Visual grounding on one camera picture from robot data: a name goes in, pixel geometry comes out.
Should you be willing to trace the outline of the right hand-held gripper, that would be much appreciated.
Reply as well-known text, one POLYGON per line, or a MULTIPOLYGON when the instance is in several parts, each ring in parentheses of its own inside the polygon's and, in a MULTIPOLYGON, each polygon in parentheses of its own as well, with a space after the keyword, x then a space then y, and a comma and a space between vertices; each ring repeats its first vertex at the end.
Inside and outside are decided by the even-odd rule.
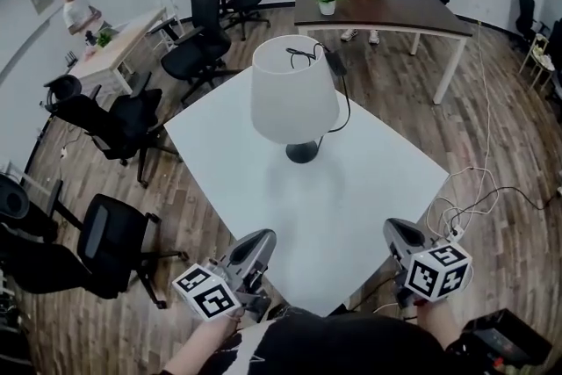
POLYGON ((429 241, 416 224, 395 218, 385 221, 384 237, 400 267, 394 291, 399 306, 420 301, 434 303, 459 292, 465 285, 472 257, 457 243, 428 249, 429 241), (401 256, 405 245, 411 251, 407 249, 401 256))

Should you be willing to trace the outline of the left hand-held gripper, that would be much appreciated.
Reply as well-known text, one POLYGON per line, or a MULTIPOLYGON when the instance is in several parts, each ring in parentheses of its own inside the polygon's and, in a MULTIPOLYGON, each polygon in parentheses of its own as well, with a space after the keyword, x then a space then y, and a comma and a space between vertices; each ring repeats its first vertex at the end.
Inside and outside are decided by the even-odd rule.
MULTIPOLYGON (((276 245, 277 235, 273 230, 258 230, 229 248, 228 263, 266 266, 276 245)), ((270 307, 266 291, 262 288, 258 293, 233 291, 231 283, 219 266, 209 270, 195 263, 172 282, 172 287, 204 321, 213 321, 239 309, 249 313, 254 321, 260 321, 270 307)))

